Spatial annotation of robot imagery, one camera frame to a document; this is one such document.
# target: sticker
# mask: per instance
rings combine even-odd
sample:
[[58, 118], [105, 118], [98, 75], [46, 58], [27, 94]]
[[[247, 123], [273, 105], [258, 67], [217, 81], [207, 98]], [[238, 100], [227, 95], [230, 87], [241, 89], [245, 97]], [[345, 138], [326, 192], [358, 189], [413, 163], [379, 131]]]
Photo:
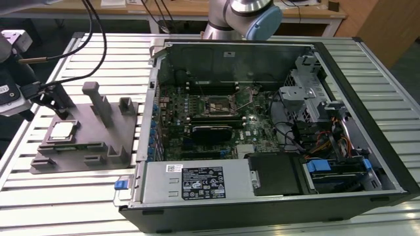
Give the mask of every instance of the sticker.
[[182, 172], [183, 165], [167, 165], [167, 172]]
[[226, 198], [223, 167], [183, 169], [183, 199]]
[[139, 14], [145, 14], [146, 11], [129, 11], [129, 13], [139, 13]]
[[235, 52], [225, 52], [223, 53], [225, 58], [234, 58], [235, 57]]

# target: metal table surface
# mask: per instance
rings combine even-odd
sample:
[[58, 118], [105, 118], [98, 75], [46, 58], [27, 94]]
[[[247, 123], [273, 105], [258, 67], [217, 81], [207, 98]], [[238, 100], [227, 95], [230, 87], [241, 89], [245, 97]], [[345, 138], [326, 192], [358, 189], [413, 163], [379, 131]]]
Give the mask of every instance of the metal table surface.
[[[145, 102], [151, 66], [150, 46], [159, 34], [109, 34], [109, 56], [94, 77], [66, 84], [75, 103], [90, 102], [83, 95], [86, 81], [98, 81], [101, 93], [111, 102], [130, 96]], [[199, 38], [177, 35], [174, 38]], [[73, 39], [67, 51], [81, 45], [86, 37]], [[410, 171], [420, 181], [420, 106], [378, 61], [363, 43], [351, 38], [274, 37], [283, 41], [322, 41]], [[85, 75], [102, 57], [103, 42], [95, 34], [87, 47], [75, 56], [62, 59], [50, 81]], [[29, 170], [38, 146], [47, 132], [54, 112], [34, 106], [34, 122], [25, 121], [0, 161], [0, 235], [146, 235], [119, 214], [114, 205], [114, 182], [134, 169], [33, 175]], [[142, 126], [138, 119], [137, 136]], [[306, 224], [225, 229], [207, 232], [181, 232], [175, 235], [420, 235], [420, 198], [398, 206], [382, 207], [351, 220]]]

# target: wooden desk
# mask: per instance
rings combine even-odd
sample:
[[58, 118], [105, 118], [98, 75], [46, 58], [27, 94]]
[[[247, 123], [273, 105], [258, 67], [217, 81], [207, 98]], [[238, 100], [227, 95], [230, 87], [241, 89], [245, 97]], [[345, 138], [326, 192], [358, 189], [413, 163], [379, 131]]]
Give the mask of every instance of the wooden desk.
[[[186, 21], [207, 21], [210, 13], [210, 4], [206, 1], [197, 0], [165, 0], [170, 12], [175, 20]], [[129, 4], [126, 8], [101, 8], [101, 0], [91, 0], [93, 5], [101, 14], [102, 19], [114, 20], [149, 20], [151, 32], [159, 33], [159, 26], [147, 14], [146, 8], [142, 5]], [[157, 3], [154, 0], [147, 1], [147, 7], [157, 20], [163, 20]], [[306, 23], [306, 24], [326, 24], [329, 25], [323, 36], [334, 36], [337, 29], [347, 17], [347, 14], [322, 9], [321, 6], [307, 6], [301, 8], [301, 18], [298, 8], [283, 10], [283, 23]], [[63, 0], [51, 6], [33, 8], [22, 12], [13, 13], [6, 17], [17, 18], [50, 18], [50, 19], [87, 19], [85, 5], [81, 0]]]

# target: barcode sticker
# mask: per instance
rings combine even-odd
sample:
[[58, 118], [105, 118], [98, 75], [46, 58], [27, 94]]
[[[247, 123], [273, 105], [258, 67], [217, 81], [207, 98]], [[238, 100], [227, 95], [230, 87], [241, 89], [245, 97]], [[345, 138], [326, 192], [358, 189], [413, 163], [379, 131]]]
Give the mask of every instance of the barcode sticker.
[[183, 165], [167, 165], [167, 172], [182, 172]]

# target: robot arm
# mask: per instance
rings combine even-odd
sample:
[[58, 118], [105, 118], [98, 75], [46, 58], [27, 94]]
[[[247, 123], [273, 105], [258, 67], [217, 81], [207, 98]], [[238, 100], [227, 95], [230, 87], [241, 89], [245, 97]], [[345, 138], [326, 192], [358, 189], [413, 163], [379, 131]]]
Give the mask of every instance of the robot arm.
[[63, 0], [0, 0], [0, 15], [43, 6]]
[[283, 18], [274, 0], [211, 0], [205, 39], [267, 40]]

